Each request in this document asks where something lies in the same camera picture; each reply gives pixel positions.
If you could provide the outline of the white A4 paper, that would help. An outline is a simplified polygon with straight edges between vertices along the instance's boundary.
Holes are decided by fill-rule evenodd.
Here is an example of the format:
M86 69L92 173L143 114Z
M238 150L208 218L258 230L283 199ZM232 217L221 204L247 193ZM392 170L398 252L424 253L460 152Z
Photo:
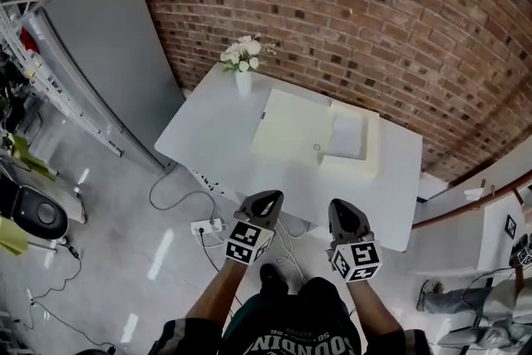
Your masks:
M336 115L328 154L336 157L365 160L367 151L367 120L360 115Z

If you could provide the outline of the person's black shoe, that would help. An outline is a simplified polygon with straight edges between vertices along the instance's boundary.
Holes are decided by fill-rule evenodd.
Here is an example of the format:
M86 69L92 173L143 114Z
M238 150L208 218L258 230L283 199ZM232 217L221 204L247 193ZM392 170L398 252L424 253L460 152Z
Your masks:
M284 296L288 294L288 284L274 265L263 264L259 270L259 277L261 280L261 295Z

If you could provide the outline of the white vase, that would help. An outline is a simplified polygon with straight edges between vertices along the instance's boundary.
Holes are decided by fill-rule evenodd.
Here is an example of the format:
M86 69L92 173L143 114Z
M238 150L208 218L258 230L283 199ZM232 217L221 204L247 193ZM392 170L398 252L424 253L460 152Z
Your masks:
M252 91L253 73L251 71L237 71L234 77L239 95L249 95Z

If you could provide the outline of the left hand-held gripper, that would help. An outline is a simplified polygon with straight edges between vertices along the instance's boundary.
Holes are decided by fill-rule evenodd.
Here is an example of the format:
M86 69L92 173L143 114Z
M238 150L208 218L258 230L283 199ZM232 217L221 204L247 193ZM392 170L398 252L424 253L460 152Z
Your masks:
M271 229L278 222L283 201L281 190L265 190L247 197L239 211L247 216L265 216L267 229L238 220L225 242L225 257L246 265L257 261L271 245Z

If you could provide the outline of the red tag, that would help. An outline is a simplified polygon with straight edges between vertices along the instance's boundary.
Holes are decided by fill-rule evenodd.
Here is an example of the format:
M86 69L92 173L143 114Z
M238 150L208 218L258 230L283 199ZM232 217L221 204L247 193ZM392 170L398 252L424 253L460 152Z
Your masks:
M40 53L37 43L28 30L24 27L21 30L20 40L27 52L34 52L36 54Z

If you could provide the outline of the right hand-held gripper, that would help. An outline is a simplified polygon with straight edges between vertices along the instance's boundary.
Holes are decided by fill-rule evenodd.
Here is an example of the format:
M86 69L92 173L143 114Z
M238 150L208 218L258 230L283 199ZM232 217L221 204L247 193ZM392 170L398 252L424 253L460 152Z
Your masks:
M345 283L371 279L382 266L382 249L366 215L345 200L333 199L328 207L328 221L332 243L327 254L332 270ZM346 233L337 233L337 222Z

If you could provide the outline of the person's left forearm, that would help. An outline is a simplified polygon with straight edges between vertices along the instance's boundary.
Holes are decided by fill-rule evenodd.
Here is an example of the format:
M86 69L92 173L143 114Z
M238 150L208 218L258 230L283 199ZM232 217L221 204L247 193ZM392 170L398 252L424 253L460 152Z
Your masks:
M185 317L210 320L223 327L247 268L246 264L226 259Z

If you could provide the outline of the white flower bouquet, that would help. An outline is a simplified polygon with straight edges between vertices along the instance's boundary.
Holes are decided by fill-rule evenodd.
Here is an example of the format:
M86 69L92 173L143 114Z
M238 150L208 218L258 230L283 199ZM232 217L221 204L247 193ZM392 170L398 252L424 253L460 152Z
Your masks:
M257 71L266 56L275 56L274 42L262 42L261 34L246 35L228 46L219 56L229 73Z

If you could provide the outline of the brown wooden coat rack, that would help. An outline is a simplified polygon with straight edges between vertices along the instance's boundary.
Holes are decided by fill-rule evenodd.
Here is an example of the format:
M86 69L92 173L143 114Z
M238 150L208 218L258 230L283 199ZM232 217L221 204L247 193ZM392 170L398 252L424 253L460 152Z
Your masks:
M435 218L423 220L422 222L414 224L411 229L420 229L432 224L439 223L446 219L454 218L458 215L467 213L472 210L479 210L485 205L494 203L498 199L506 197L509 193L518 193L518 189L524 186L525 184L528 184L530 181L532 181L532 169L524 173L521 177L516 178L510 183L499 188L498 190L491 191L488 195L478 199L477 201L471 202L467 205L463 205Z

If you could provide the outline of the person's right forearm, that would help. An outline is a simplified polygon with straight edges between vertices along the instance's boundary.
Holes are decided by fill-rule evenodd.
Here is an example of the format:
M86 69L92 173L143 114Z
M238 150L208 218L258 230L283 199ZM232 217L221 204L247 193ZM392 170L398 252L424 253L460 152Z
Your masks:
M368 281L348 283L347 288L367 341L378 336L403 331L402 326L386 308Z

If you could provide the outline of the yellow-green cloth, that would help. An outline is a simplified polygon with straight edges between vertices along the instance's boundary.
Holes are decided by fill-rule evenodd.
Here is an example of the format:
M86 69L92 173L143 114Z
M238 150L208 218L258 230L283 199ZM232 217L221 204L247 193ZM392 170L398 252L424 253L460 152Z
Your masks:
M17 171L32 172L28 165L14 158L5 149L0 138L0 248L15 256L25 254L29 249L56 254L54 243L44 245L31 241L30 234L12 218L12 208L19 190Z

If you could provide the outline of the grey refrigerator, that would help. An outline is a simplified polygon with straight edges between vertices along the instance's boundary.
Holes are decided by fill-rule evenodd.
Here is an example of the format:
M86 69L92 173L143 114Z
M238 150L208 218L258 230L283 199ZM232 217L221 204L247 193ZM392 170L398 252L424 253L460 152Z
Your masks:
M22 23L87 133L145 168L174 165L155 143L185 98L145 0L43 0Z

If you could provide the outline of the person's black trouser leg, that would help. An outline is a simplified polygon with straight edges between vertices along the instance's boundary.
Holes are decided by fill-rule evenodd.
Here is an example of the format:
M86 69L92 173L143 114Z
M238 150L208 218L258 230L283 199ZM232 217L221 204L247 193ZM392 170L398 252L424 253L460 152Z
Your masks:
M345 310L346 305L342 301L334 284L321 277L314 277L307 281L298 291L298 296L323 302L327 305L338 306Z

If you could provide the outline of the white desk with drawers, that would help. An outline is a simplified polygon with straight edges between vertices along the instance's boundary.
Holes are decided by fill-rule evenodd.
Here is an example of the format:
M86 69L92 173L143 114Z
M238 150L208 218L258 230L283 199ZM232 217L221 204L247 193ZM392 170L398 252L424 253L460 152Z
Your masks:
M422 138L393 122L380 121L379 173L364 185L325 175L297 163L254 154L251 142L268 95L279 89L321 105L328 96L262 74L240 96L233 76L215 64L165 128L155 148L163 155L240 195L281 190L282 211L328 226L328 206L339 198L369 219L381 245L404 251L413 224L421 175Z

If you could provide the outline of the black white rounded pack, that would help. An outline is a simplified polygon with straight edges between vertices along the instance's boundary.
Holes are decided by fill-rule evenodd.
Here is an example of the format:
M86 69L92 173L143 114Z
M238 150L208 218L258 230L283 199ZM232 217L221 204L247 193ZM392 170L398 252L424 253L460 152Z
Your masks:
M66 211L51 197L21 185L14 198L11 219L27 233L40 239L60 239L68 230Z

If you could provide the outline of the person's dark green shirt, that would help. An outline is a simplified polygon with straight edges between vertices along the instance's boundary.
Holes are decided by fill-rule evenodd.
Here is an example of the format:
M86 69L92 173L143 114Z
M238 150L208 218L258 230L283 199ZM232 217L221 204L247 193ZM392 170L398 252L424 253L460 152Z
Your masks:
M343 308L298 295L253 296L226 329L212 320L180 318L165 324L148 355L433 355L419 329L374 338L362 347Z

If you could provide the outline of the white cabinet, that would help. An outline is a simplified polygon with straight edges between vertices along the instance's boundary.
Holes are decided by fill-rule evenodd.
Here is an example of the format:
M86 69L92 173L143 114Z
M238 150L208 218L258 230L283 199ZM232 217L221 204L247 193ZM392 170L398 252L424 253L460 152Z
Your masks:
M532 169L532 136L493 165L429 199L421 206L419 222L467 205L464 191L485 188L485 196ZM512 246L526 232L522 204L532 181L496 202L411 233L406 250L409 269L425 276L468 276L509 265ZM510 214L515 238L505 232Z

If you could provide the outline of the white power strip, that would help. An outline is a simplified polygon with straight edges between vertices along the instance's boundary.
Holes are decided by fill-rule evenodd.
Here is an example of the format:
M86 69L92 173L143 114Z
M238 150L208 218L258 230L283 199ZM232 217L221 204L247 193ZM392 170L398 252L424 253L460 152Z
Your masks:
M226 224L221 219L206 219L192 222L190 229L192 234L217 234L226 228Z

